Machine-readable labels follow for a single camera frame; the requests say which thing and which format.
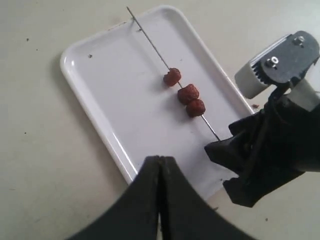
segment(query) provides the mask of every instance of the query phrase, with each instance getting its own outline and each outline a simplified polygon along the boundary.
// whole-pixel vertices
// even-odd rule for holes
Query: plastic tray
[[[198,88],[220,138],[230,137],[228,124],[252,110],[186,17],[159,6],[137,18],[167,63],[180,69],[181,84]],[[187,116],[179,86],[164,86],[167,69],[132,20],[73,44],[60,66],[128,183],[150,155],[175,157],[204,199],[234,176],[209,161],[204,146],[216,138],[201,117]]]

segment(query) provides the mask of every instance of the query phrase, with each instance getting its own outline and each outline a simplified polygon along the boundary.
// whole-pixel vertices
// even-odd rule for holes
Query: sausage piece
[[[190,118],[201,116],[205,113],[206,107],[202,100],[196,99],[190,102],[186,108],[186,113],[189,115]]]
[[[177,97],[180,103],[183,105],[188,105],[193,100],[199,98],[199,91],[193,84],[189,84],[186,87],[178,90]]]
[[[170,68],[169,72],[164,75],[163,81],[168,87],[173,87],[181,79],[181,73],[177,68]]]

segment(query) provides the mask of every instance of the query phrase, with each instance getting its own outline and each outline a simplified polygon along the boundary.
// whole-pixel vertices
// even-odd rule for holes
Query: table
[[[160,4],[184,12],[229,77],[279,37],[320,42],[320,1],[5,0],[0,2],[0,239],[65,239],[127,188],[64,79],[70,44]],[[262,106],[270,90],[249,101]],[[257,239],[319,239],[320,174],[306,173],[254,208],[224,189],[208,203]]]

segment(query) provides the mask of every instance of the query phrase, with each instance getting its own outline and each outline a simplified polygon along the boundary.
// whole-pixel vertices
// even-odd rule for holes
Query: bolt
[[[265,64],[269,68],[274,68],[279,63],[279,59],[276,56],[273,56],[271,58],[268,58],[265,62]]]
[[[305,41],[305,38],[303,36],[298,36],[295,39],[293,39],[294,45],[302,45],[302,43]]]

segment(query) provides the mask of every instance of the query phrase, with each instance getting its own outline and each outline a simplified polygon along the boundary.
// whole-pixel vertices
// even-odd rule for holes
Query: tray rim
[[[244,96],[241,94],[241,92],[237,89],[235,84],[228,77],[226,72],[223,70],[221,65],[218,63],[217,59],[214,57],[214,55],[211,53],[211,51],[205,45],[203,40],[197,34],[196,30],[193,28],[191,23],[188,21],[187,17],[179,9],[177,9],[174,6],[170,6],[170,5],[159,5],[159,6],[156,6],[152,9],[150,9],[150,10],[147,10],[146,12],[138,15],[137,17],[142,17],[144,15],[150,15],[150,14],[153,14],[157,11],[163,11],[163,10],[174,11],[182,18],[182,20],[186,24],[188,30],[195,36],[195,38],[198,41],[198,43],[200,44],[200,46],[208,54],[212,63],[216,66],[217,70],[221,73],[221,76],[229,84],[229,87],[234,91],[235,95],[238,97],[238,99],[241,101],[241,103],[243,103],[244,106],[247,108],[248,113],[254,114],[254,111],[252,110],[250,105],[247,103]],[[100,31],[92,36],[89,36],[85,39],[82,39],[80,41],[77,41],[77,42],[71,44],[61,55],[60,69],[61,69],[63,76],[65,77],[68,84],[70,85],[72,91],[74,92],[77,100],[80,102],[83,110],[85,111],[86,115],[88,116],[88,118],[92,122],[95,130],[97,131],[97,133],[100,136],[101,140],[103,141],[104,145],[108,149],[112,159],[116,163],[116,165],[119,168],[124,179],[126,180],[126,182],[128,184],[130,184],[133,181],[133,179],[135,178],[135,176],[138,174],[137,169],[135,168],[133,163],[130,161],[124,148],[121,146],[120,141],[117,139],[116,135],[113,133],[111,124],[109,123],[108,119],[104,116],[104,114],[100,110],[96,101],[92,97],[90,91],[88,89],[86,89],[86,86],[84,84],[82,84],[81,82],[80,83],[78,82],[78,84],[80,84],[80,85],[75,84],[73,76],[70,74],[70,72],[66,66],[66,59],[69,56],[69,53],[71,53],[73,49],[75,49],[78,46],[81,46],[87,42],[90,42],[96,38],[99,38],[99,37],[105,35],[106,33],[112,31],[113,29],[120,27],[121,25],[123,25],[125,23],[127,23],[127,21],[116,24],[116,25],[110,27],[108,30]]]

